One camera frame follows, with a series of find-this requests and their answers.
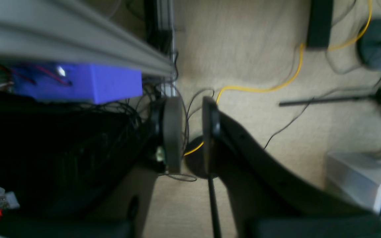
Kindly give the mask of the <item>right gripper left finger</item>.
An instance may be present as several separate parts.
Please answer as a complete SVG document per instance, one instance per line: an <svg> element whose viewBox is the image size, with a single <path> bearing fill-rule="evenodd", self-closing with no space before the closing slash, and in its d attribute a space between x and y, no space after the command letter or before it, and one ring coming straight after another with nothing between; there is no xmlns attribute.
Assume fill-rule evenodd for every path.
<svg viewBox="0 0 381 238"><path fill-rule="evenodd" d="M161 98L151 104L150 112L155 160L169 174L180 173L184 142L181 98Z"/></svg>

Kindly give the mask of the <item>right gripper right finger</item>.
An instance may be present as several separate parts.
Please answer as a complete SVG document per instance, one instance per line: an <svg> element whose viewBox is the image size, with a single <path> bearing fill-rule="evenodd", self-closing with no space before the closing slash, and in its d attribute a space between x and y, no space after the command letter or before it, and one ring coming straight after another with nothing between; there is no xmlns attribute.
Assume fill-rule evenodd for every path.
<svg viewBox="0 0 381 238"><path fill-rule="evenodd" d="M381 238L378 215L293 174L211 97L202 124L204 168L226 186L239 237Z"/></svg>

